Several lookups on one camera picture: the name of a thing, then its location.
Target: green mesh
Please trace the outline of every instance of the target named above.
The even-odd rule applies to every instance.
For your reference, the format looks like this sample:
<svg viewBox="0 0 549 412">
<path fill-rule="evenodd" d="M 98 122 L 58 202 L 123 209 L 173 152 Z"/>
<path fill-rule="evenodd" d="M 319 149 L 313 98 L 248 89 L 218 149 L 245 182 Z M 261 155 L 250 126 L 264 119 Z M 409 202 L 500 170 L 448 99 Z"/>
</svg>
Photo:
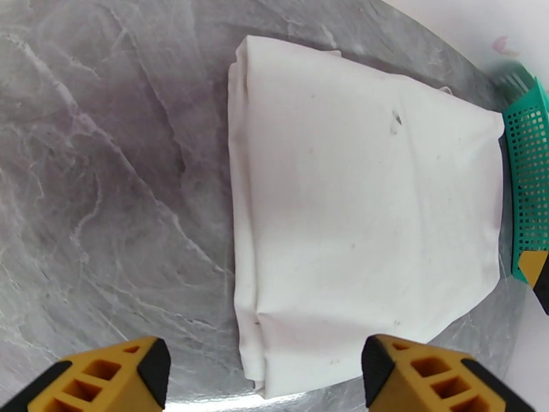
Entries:
<svg viewBox="0 0 549 412">
<path fill-rule="evenodd" d="M 513 184 L 513 275 L 524 250 L 549 250 L 549 100 L 535 87 L 503 112 Z"/>
</svg>

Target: marble table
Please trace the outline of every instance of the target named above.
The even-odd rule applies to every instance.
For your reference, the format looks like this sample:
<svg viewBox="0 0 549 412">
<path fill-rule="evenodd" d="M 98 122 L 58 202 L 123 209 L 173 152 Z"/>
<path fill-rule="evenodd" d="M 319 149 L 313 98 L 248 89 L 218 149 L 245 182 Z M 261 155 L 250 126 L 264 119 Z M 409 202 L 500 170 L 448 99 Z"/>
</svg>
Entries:
<svg viewBox="0 0 549 412">
<path fill-rule="evenodd" d="M 0 404 L 60 356 L 154 334 L 169 412 L 364 410 L 359 380 L 264 401 L 242 373 L 226 71 L 247 34 L 505 106 L 378 0 L 0 0 Z M 509 191 L 502 281 L 435 341 L 499 376 L 525 290 L 508 277 Z"/>
</svg>

